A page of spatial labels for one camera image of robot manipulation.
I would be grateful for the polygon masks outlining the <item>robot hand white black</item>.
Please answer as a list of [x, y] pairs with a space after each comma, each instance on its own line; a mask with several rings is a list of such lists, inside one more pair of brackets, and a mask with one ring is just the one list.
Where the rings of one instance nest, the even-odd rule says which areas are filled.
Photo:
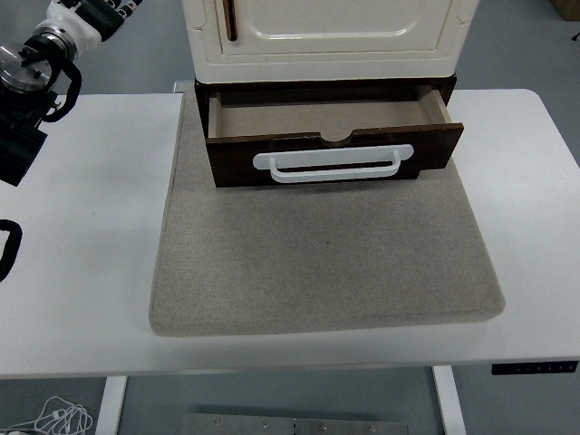
[[141, 1], [52, 1], [37, 29], [51, 29], [78, 53], [110, 39]]

